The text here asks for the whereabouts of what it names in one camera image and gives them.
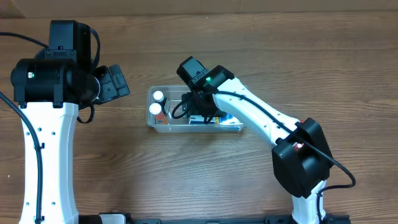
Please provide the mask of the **white blue medicine box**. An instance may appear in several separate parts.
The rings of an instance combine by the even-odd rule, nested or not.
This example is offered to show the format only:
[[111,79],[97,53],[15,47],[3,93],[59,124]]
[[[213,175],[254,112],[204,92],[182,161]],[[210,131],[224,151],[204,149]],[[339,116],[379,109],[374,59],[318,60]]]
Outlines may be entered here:
[[188,120],[189,124],[215,124],[216,118],[207,118],[201,115],[191,115]]

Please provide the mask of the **blue yellow VapoDrops box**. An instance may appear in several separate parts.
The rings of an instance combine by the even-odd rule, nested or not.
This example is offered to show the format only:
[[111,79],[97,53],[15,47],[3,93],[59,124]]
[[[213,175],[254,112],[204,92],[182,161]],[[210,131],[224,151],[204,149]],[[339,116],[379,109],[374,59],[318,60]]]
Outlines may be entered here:
[[242,122],[235,116],[231,114],[226,114],[225,116],[219,116],[215,118],[215,124],[220,125],[240,125]]

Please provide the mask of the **black bottle white cap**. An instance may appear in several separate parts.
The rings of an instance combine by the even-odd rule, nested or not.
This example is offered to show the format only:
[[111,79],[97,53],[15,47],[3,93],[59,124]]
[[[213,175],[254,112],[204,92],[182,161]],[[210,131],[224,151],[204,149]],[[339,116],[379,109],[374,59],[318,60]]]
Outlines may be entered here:
[[164,93],[162,91],[157,90],[153,93],[153,98],[155,102],[162,107],[162,112],[164,113],[164,115],[168,115],[170,110],[170,101],[164,95]]

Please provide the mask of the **orange bottle white cap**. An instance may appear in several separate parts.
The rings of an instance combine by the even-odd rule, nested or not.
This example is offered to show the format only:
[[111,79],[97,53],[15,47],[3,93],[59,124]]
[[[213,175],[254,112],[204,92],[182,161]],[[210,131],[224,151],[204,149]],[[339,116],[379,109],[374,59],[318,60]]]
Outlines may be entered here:
[[159,103],[152,103],[149,106],[149,112],[154,115],[157,124],[168,124],[166,115],[162,111],[162,106]]

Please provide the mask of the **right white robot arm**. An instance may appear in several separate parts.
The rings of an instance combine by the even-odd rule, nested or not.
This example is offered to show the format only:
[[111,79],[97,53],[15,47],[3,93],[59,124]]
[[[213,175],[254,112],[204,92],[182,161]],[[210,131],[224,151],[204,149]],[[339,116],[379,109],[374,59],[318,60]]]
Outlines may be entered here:
[[293,200],[295,223],[323,223],[321,190],[332,167],[332,155],[320,125],[287,116],[251,93],[222,66],[212,70],[194,62],[180,65],[177,75],[198,105],[236,117],[269,143],[274,175]]

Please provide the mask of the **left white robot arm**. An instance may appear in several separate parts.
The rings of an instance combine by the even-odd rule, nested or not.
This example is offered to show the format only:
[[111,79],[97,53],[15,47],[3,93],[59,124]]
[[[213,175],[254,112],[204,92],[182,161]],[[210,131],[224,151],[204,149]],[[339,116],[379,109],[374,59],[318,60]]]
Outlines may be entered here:
[[99,65],[97,33],[68,20],[50,23],[49,43],[11,73],[24,130],[21,223],[126,223],[125,213],[80,215],[73,190],[73,138],[79,111],[129,94],[118,65]]

